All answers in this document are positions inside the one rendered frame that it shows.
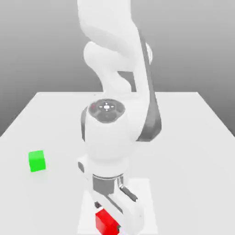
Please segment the small green cube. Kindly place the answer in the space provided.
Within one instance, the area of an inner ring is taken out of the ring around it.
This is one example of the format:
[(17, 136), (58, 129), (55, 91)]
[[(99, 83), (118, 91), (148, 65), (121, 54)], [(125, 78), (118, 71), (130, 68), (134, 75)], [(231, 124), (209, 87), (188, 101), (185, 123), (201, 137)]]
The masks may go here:
[(28, 161), (31, 172), (46, 170), (45, 157), (42, 150), (29, 152)]

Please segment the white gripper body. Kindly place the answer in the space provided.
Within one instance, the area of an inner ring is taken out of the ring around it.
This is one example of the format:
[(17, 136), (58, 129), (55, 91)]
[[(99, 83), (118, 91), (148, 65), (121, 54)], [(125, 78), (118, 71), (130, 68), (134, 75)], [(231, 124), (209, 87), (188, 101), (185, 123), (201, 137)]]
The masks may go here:
[(100, 195), (100, 204), (128, 235), (139, 235), (144, 227), (144, 209), (122, 191)]

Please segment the small red cube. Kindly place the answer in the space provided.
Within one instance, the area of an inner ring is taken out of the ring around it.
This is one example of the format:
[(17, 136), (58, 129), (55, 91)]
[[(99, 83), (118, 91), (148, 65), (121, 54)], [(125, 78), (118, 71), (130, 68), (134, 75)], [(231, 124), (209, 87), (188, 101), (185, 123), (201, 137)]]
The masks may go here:
[(101, 235), (119, 234), (120, 225), (105, 209), (95, 213), (95, 225)]

